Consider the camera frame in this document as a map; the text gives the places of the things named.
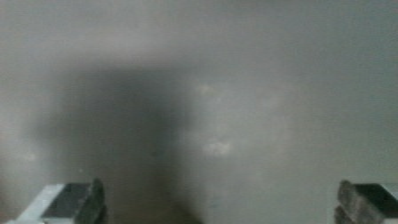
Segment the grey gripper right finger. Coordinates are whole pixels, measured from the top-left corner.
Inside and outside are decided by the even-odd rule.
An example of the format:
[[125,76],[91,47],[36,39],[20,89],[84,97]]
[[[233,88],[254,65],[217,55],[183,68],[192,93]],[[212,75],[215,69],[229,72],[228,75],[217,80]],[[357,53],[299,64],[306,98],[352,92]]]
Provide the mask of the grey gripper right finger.
[[398,224],[398,183],[352,183],[338,189],[334,224]]

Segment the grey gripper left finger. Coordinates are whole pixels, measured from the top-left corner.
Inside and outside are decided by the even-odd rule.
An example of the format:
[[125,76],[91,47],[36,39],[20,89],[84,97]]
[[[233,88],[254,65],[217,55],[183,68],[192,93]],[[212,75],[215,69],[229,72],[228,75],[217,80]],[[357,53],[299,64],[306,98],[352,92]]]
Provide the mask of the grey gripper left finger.
[[16,224],[107,224],[102,181],[46,185]]

